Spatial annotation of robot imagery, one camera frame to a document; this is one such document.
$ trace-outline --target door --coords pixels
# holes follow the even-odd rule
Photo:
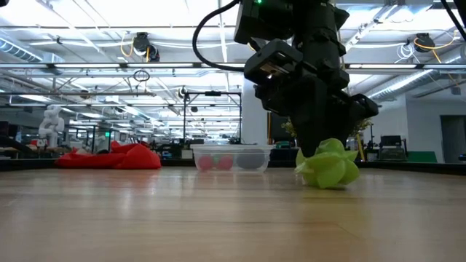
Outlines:
[[[461,163],[459,155],[466,154],[465,119],[464,116],[441,116],[445,163]]]

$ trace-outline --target black cable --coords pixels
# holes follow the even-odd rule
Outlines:
[[[446,2],[446,0],[441,0],[441,2],[446,12],[449,14],[451,20],[453,21],[453,24],[455,24],[455,26],[458,28],[459,33],[461,34],[463,39],[466,41],[466,32],[461,26],[461,24],[458,22],[457,17],[454,16],[454,13],[451,11],[449,4]]]
[[[196,54],[197,58],[199,58],[199,60],[201,60],[204,64],[208,65],[208,66],[211,66],[213,68],[218,68],[218,69],[221,69],[221,70],[228,70],[228,71],[235,71],[235,72],[244,72],[244,68],[238,68],[238,67],[233,67],[233,66],[224,66],[224,65],[219,65],[219,64],[216,64],[216,63],[213,63],[213,62],[210,62],[209,60],[205,59],[201,53],[199,52],[199,50],[197,49],[197,37],[199,36],[199,32],[201,31],[202,27],[204,27],[204,25],[206,24],[207,21],[209,21],[210,19],[212,19],[212,17],[215,17],[216,15],[219,15],[229,9],[231,9],[232,7],[234,7],[236,4],[239,4],[241,2],[241,0],[233,0],[231,1],[229,4],[227,4],[226,6],[224,7],[221,7],[213,12],[211,12],[209,15],[206,15],[202,20],[201,22],[199,23],[199,25],[196,27],[196,30],[194,31],[194,34],[192,36],[192,49],[194,51],[194,54]]]

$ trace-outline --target red ball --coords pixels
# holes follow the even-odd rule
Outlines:
[[[200,170],[209,170],[213,167],[213,158],[211,156],[205,155],[201,156],[199,160],[197,160],[197,167]]]
[[[220,170],[230,170],[233,167],[233,156],[223,156],[218,160],[217,168]]]

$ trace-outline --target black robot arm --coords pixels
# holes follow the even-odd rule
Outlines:
[[[328,0],[235,0],[230,8],[236,3],[240,11],[234,40],[269,41],[241,71],[256,84],[256,97],[266,110],[290,117],[304,156],[314,155],[327,138],[346,144],[358,121],[378,114],[377,104],[366,96],[343,91],[350,78],[340,67],[346,51],[336,34],[347,12]],[[284,41],[291,37],[292,46]]]

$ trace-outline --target green object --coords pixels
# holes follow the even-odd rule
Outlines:
[[[302,174],[310,186],[347,185],[359,178],[359,169],[354,163],[357,156],[357,151],[345,151],[340,140],[330,138],[320,142],[314,156],[306,158],[300,149],[295,172]]]
[[[437,163],[434,151],[408,151],[408,162]]]

